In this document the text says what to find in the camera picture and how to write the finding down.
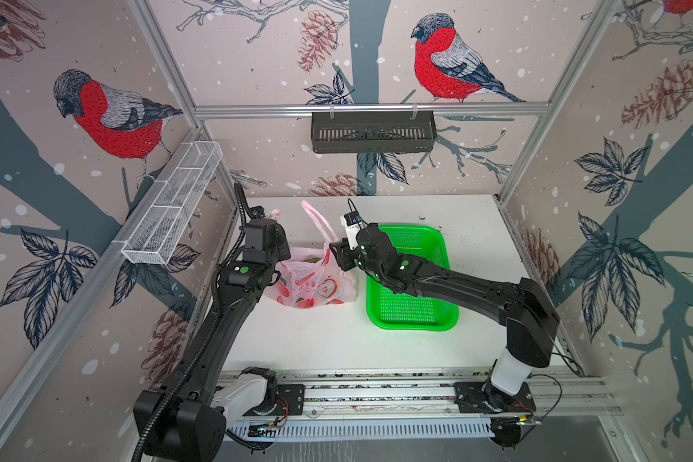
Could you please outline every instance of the white wire basket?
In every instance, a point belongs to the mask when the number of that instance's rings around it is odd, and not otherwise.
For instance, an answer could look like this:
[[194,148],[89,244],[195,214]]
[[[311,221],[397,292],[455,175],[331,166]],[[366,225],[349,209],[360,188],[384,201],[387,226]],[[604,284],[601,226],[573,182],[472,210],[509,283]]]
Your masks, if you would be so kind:
[[131,263],[167,264],[223,153],[213,141],[187,148],[121,253]]

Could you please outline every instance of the black mounting plate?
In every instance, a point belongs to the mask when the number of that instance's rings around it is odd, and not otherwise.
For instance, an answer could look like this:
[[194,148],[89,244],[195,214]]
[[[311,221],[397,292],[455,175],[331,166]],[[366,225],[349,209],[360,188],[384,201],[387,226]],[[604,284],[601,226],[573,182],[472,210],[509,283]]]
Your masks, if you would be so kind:
[[[287,415],[303,415],[303,399],[305,397],[305,385],[277,385],[277,398],[283,398],[287,402],[289,411]],[[244,415],[260,415],[253,410],[246,411]],[[276,401],[275,407],[267,415],[285,415],[282,404]]]
[[[482,391],[484,384],[484,382],[456,382],[454,384],[454,402],[460,408],[460,414],[493,413],[493,408],[487,404],[485,393]],[[513,398],[506,400],[503,412],[528,414],[529,409],[536,412],[536,404],[534,404],[534,398],[531,396],[528,384],[524,382],[519,392]]]

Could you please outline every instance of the white table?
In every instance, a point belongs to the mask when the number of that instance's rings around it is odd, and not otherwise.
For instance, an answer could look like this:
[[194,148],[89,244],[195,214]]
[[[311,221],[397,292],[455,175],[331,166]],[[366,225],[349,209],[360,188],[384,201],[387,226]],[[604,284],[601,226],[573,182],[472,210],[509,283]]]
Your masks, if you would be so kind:
[[[282,210],[279,223],[288,243],[321,247],[323,239],[301,208],[306,199],[345,236],[339,217],[346,198],[249,199],[269,213]],[[374,196],[352,198],[367,222],[420,224],[438,229],[453,270],[488,280],[517,282],[528,277],[490,195]],[[364,273],[358,273],[352,303],[302,310],[262,297],[241,327],[224,371],[260,366],[323,373],[359,369],[376,373],[437,368],[490,367],[506,346],[506,329],[482,314],[460,307],[457,325],[445,332],[383,330],[365,310]],[[562,362],[553,356],[553,365]]]

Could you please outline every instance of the green plastic basket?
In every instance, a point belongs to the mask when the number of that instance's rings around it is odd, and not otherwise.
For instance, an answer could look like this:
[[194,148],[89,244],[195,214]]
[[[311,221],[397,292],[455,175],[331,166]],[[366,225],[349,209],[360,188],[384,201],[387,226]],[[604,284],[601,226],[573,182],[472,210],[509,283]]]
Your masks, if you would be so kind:
[[[414,254],[449,269],[444,237],[434,228],[412,225],[382,225],[398,253]],[[459,317],[456,305],[447,301],[397,295],[367,278],[367,315],[383,329],[449,330]]]

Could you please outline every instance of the hanging shelf basket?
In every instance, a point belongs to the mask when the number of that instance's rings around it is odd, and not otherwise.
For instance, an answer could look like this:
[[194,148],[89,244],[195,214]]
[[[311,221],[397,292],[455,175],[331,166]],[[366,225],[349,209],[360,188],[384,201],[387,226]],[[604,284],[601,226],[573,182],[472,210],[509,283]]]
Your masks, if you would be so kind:
[[437,127],[433,111],[315,112],[313,152],[429,152]]

